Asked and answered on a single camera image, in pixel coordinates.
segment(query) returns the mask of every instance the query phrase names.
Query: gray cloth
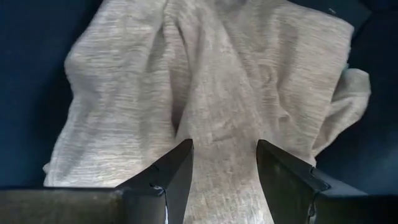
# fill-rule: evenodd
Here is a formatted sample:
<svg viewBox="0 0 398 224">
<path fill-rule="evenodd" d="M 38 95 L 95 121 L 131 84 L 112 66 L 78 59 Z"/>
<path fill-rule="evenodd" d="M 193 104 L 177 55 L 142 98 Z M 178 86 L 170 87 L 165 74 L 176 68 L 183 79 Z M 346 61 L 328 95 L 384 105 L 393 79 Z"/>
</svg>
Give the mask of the gray cloth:
<svg viewBox="0 0 398 224">
<path fill-rule="evenodd" d="M 272 223 L 257 140 L 315 164 L 361 117 L 368 74 L 341 76 L 352 31 L 284 0 L 105 1 L 65 62 L 45 185 L 114 187 L 192 138 L 185 223 Z"/>
</svg>

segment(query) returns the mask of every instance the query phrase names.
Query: cloth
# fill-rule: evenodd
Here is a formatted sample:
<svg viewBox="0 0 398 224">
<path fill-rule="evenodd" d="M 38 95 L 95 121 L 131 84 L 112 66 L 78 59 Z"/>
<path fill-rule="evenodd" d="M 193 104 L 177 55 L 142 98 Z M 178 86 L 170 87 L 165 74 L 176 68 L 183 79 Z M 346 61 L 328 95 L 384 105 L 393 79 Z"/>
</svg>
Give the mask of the cloth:
<svg viewBox="0 0 398 224">
<path fill-rule="evenodd" d="M 257 140 L 315 164 L 361 117 L 367 74 L 339 82 L 352 31 L 283 0 L 104 2 L 65 61 L 74 98 L 45 185 L 114 187 L 192 138 L 185 223 L 272 223 Z"/>
<path fill-rule="evenodd" d="M 72 101 L 63 63 L 100 4 L 0 2 L 0 187 L 43 186 Z"/>
<path fill-rule="evenodd" d="M 398 12 L 375 13 L 355 38 L 348 61 L 369 73 L 369 105 L 362 119 L 317 157 L 322 171 L 369 194 L 398 195 L 396 27 Z"/>
</svg>

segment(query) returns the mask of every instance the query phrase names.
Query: wrinkled towel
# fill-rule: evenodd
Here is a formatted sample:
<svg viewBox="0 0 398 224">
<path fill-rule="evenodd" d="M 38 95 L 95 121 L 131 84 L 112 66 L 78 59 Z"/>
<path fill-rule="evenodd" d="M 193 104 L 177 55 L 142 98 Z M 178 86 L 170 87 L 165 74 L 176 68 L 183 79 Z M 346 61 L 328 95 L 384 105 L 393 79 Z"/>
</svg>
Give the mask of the wrinkled towel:
<svg viewBox="0 0 398 224">
<path fill-rule="evenodd" d="M 272 223 L 258 139 L 315 165 L 362 115 L 351 25 L 285 0 L 105 0 L 65 62 L 74 99 L 47 186 L 114 187 L 195 145 L 185 223 Z"/>
</svg>

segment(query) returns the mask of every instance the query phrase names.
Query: heathered fabric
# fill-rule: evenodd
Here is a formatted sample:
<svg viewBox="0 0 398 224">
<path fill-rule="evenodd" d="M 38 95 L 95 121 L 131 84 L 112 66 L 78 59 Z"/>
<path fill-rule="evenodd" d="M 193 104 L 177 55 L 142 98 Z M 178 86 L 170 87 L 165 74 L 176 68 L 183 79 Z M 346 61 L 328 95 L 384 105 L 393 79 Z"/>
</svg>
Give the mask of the heathered fabric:
<svg viewBox="0 0 398 224">
<path fill-rule="evenodd" d="M 72 48 L 74 93 L 47 186 L 114 187 L 195 145 L 185 223 L 272 223 L 258 139 L 315 165 L 362 115 L 353 28 L 284 0 L 107 0 Z"/>
</svg>

